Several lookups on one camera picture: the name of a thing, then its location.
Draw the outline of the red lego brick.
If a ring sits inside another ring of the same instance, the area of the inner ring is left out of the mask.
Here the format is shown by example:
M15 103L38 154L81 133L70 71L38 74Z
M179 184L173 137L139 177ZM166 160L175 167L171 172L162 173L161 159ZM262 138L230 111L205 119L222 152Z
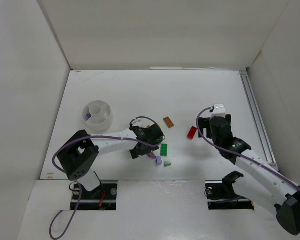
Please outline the red lego brick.
M196 127L192 126L187 134L187 138L190 140L193 140L197 131L198 131L198 129Z

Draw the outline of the purple arched lego piece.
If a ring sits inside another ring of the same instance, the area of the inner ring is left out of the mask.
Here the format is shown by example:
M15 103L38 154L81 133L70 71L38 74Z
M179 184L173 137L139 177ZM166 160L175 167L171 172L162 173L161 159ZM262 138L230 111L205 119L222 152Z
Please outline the purple arched lego piece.
M155 155L153 152L148 153L147 156L148 156L150 159L153 159L153 160L155 160L155 159L157 158L156 155Z

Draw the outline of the lilac small lego brick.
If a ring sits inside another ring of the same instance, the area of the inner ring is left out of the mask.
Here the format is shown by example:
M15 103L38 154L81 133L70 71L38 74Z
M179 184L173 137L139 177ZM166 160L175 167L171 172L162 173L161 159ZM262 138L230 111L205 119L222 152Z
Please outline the lilac small lego brick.
M157 164L157 165L161 165L162 163L163 163L162 157L161 157L161 156L157 156L157 157L156 157L156 164Z

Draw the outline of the dark purple small lego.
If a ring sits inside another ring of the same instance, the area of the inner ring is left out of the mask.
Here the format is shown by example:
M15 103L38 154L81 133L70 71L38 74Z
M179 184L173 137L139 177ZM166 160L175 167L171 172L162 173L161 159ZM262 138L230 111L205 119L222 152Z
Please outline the dark purple small lego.
M86 115L86 119L89 120L92 116L90 114Z

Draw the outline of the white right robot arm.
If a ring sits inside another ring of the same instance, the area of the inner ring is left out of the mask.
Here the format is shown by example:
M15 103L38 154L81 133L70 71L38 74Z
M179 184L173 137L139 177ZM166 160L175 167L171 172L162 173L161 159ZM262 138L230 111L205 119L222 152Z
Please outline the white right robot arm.
M214 109L210 113L211 117L196 118L199 136L243 172L233 171L216 183L207 182L206 197L220 204L246 198L270 212L289 234L300 234L300 185L273 169L248 143L233 136L231 115Z

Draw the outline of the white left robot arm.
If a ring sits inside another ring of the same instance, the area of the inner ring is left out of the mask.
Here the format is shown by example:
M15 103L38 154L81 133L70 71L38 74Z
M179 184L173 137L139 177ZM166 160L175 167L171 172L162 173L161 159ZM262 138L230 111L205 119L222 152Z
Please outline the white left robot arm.
M69 181L77 182L91 196L99 194L103 183L91 170L98 156L129 151L137 159L159 149L165 139L158 124L149 128L131 125L109 135L76 132L52 157L53 166L66 174Z

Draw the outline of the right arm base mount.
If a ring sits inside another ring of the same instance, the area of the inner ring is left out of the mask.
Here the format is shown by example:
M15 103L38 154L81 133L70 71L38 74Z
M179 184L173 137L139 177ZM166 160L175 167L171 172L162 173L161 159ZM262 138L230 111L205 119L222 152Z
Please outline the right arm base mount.
M254 204L249 199L237 195L234 183L244 175L233 171L222 180L206 180L204 194L209 210L254 210Z

